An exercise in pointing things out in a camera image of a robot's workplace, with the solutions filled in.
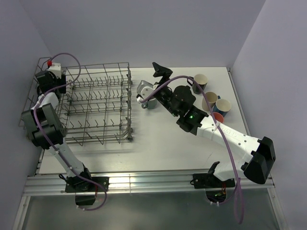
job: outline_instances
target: white wall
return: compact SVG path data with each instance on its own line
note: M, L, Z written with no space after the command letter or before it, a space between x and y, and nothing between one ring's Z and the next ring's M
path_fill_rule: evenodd
M266 0L234 66L253 135L271 137L290 229L307 229L307 1Z
M18 127L38 58L49 51L17 0L0 1L0 228L12 228L39 149Z
M230 67L265 0L20 2L53 55L71 52L85 64Z

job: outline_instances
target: dish rack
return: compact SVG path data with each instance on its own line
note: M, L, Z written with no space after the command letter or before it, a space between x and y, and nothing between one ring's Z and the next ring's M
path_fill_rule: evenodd
M39 59L35 74L46 69L50 57ZM131 72L128 62L82 65L74 84L66 87L56 113L66 128L66 142L79 144L132 141ZM62 67L66 82L78 74L78 66ZM35 76L24 105L29 110L37 102ZM20 119L19 126L24 127Z

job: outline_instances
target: white table surface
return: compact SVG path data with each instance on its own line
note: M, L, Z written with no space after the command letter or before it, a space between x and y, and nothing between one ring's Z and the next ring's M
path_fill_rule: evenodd
M225 117L224 124L242 133L246 133L243 119L236 101L228 73L224 67L171 68L173 75L205 74L209 82L206 92L212 91L232 104L231 111ZM153 68L131 69L132 86L132 128L131 143L87 143L83 147L70 145L70 148L92 173L97 172L135 172L160 170L208 169L215 161L230 161L226 148L205 138L184 132L162 105L154 110L142 109L136 100L136 88L141 80L154 83ZM169 84L174 89L178 85L187 85L186 79ZM201 109L201 95L195 95L194 105ZM45 151L40 174L64 173L57 160Z

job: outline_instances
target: red clip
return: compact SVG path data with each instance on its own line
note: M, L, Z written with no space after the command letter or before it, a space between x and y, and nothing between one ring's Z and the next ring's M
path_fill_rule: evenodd
M47 61L47 65L48 65L48 67L52 66L52 61L51 61L51 60L48 60L48 61Z

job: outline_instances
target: red paper cup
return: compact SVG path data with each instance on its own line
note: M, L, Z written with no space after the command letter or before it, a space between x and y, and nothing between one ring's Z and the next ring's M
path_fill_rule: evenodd
M219 121L219 122L221 122L221 123L224 122L224 117L223 117L221 114L216 113L216 112L214 112L214 113L212 113L212 114L214 115L214 117L215 117L215 119L216 119L217 121Z

